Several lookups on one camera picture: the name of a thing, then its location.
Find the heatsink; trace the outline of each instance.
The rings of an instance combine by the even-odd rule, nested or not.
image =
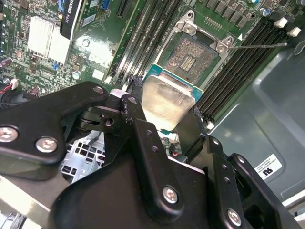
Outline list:
[[[65,64],[72,42],[60,34],[59,26],[39,16],[30,21],[28,51],[33,55]]]

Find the sticker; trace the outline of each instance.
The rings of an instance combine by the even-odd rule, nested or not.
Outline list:
[[[281,167],[283,167],[281,162],[276,158],[274,154],[272,154],[265,161],[255,167],[255,170],[263,180],[266,180]]]
[[[88,17],[88,18],[85,18],[84,22],[82,23],[82,26],[84,27],[85,25],[88,25],[89,23],[93,22],[94,19],[95,19],[95,15],[96,14],[94,14],[94,15]]]
[[[90,3],[89,8],[91,8],[91,7],[93,7],[93,6],[96,6],[98,2],[99,2],[99,0],[94,0],[94,1],[92,1],[92,2]]]

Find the red wire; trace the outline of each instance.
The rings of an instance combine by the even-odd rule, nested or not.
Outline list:
[[[12,84],[6,86],[2,91],[0,91],[0,94],[5,93],[11,86]]]

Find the wire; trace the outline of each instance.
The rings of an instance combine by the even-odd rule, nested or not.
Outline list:
[[[283,47],[283,46],[287,46],[287,45],[288,45],[287,43],[244,45],[244,46],[233,46],[233,47],[230,47],[230,49],[256,49],[256,48],[270,49],[270,48],[276,48],[276,47]]]
[[[12,84],[6,86],[2,91],[0,91],[0,94],[5,93],[10,87],[12,87]]]

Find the motherboard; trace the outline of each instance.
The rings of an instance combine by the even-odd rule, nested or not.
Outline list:
[[[206,120],[215,120],[280,51],[278,44],[298,36],[302,4],[5,0],[1,79],[16,79],[19,89],[35,96],[83,81],[110,91],[145,77],[157,64],[202,89],[197,106]]]

